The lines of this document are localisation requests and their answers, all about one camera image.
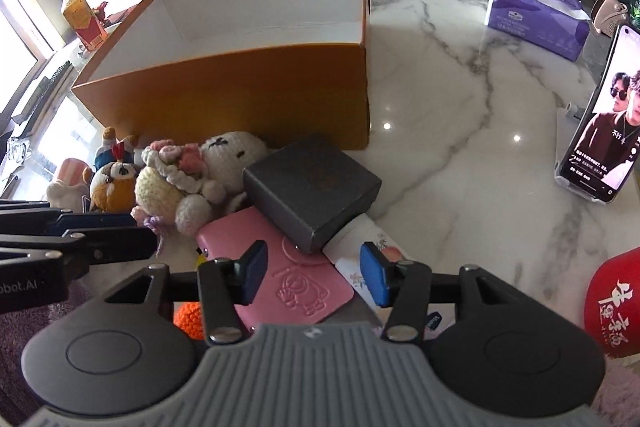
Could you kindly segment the smartphone on stand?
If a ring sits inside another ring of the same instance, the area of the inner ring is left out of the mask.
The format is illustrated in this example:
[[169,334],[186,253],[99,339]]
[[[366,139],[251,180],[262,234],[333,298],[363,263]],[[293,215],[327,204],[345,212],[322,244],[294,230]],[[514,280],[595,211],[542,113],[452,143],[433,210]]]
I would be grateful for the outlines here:
[[639,160],[639,31],[616,28],[598,87],[554,167],[560,185],[608,204]]

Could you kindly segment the red yellow carton box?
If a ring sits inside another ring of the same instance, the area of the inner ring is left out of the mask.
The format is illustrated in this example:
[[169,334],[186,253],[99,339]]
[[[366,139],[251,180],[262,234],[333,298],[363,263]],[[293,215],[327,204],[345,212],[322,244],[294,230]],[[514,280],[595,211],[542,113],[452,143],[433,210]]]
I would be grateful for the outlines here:
[[107,39],[105,28],[86,0],[61,0],[61,13],[88,51],[99,49]]

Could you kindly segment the orange crochet ball toy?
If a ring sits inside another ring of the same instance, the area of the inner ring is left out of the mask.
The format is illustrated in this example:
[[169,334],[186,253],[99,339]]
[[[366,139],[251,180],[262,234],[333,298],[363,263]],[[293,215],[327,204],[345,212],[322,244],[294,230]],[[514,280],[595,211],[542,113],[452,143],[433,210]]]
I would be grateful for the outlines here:
[[201,303],[183,303],[174,314],[174,324],[191,339],[203,340]]

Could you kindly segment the brown fox plush blue outfit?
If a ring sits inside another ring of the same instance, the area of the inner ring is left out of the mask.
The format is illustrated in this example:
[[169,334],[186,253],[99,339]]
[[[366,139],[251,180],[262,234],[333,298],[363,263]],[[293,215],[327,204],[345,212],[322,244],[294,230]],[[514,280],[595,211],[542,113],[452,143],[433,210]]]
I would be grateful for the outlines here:
[[134,208],[134,187],[140,172],[136,164],[137,145],[135,135],[119,140],[113,127],[103,130],[93,169],[84,171],[84,179],[89,184],[91,211],[130,213]]

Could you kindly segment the pink leather card holder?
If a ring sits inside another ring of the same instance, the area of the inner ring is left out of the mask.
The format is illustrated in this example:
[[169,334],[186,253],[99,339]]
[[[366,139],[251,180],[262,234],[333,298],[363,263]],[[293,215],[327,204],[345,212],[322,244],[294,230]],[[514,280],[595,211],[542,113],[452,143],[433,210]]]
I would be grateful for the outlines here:
[[311,325],[348,303],[354,290],[325,255],[304,255],[258,209],[246,208],[207,223],[196,243],[207,259],[238,259],[261,239],[268,267],[249,306],[238,306],[248,329],[262,324]]

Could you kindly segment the orange cardboard storage box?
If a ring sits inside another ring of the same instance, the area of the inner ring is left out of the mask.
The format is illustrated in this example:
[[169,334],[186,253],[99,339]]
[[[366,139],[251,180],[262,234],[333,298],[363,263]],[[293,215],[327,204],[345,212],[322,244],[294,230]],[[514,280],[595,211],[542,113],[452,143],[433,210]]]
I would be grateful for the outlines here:
[[368,145],[368,0],[141,0],[74,95],[105,126],[202,142],[246,131],[274,147],[320,134]]

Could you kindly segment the purple fluffy blanket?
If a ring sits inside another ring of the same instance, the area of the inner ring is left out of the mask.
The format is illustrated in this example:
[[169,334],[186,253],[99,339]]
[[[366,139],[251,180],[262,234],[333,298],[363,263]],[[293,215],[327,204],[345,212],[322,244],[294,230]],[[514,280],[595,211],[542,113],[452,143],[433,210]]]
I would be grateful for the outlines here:
[[9,424],[21,425],[41,407],[21,369],[26,343],[90,299],[87,287],[74,282],[70,285],[70,298],[62,303],[1,315],[1,417]]

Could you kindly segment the purple tissue pack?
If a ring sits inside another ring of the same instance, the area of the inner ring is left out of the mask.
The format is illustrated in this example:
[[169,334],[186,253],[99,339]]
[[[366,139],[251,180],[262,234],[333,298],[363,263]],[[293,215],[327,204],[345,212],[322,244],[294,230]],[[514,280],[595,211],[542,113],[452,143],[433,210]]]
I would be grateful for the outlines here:
[[571,62],[590,33],[590,17],[578,0],[488,0],[485,25]]

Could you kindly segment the white floral card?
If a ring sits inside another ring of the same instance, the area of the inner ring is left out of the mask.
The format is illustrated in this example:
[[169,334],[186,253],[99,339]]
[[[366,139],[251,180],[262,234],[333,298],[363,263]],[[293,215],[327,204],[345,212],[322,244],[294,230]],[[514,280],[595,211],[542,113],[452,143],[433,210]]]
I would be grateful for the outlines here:
[[383,337],[396,343],[422,340],[431,324],[442,321],[428,312],[430,267],[406,257],[368,216],[352,219],[322,253],[375,314]]

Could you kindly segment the cream crochet lamb doll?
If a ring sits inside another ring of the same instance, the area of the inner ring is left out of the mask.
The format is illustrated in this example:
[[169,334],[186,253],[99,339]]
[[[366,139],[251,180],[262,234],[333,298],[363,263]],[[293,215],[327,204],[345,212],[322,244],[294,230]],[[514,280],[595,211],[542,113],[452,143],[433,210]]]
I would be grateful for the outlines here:
[[245,131],[215,135],[202,144],[158,140],[141,153],[131,216],[162,234],[173,227],[195,236],[207,223],[240,209],[243,172],[268,156],[264,141]]

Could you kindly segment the red round cushion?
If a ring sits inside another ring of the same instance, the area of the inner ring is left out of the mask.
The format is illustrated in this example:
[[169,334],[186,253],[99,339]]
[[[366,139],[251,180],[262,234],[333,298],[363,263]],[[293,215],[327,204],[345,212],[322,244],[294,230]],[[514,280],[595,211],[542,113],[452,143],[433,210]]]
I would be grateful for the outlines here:
[[585,330],[612,358],[638,355],[640,343],[640,251],[606,260],[589,283]]

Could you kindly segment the pink small heater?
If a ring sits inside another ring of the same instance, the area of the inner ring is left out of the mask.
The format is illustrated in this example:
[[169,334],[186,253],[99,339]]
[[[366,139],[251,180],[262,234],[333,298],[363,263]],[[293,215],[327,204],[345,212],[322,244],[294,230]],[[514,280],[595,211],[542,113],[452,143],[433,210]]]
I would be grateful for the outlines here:
[[628,6],[620,0],[596,0],[590,17],[595,31],[612,37],[616,28],[628,20]]

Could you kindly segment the dark grey gift box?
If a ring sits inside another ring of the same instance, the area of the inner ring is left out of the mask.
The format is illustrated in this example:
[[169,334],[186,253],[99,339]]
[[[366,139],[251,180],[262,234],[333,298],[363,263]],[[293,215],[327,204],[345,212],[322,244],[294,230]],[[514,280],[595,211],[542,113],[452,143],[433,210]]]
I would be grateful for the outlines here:
[[378,197],[382,180],[319,135],[313,135],[243,171],[255,207],[306,254],[322,247]]

